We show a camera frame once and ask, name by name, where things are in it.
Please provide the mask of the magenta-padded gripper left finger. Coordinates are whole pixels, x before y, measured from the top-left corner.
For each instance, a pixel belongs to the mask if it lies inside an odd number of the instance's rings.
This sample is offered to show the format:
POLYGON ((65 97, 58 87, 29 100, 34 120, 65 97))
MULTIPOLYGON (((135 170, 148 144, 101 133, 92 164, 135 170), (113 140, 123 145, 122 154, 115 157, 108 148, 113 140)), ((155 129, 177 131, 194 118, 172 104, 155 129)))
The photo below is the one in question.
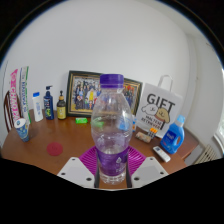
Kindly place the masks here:
POLYGON ((84 188, 98 188, 96 148, 88 149, 80 157, 71 157, 59 171, 58 176, 84 188))

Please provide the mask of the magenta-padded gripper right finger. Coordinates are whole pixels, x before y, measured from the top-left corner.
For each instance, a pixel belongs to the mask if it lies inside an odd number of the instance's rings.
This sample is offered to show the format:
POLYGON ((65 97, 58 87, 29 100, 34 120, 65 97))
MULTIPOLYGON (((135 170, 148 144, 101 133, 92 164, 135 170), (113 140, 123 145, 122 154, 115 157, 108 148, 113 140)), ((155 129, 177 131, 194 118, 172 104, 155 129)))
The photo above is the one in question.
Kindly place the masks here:
POLYGON ((167 175, 155 157, 146 157, 137 149, 129 147, 126 171, 128 188, 140 188, 167 175))

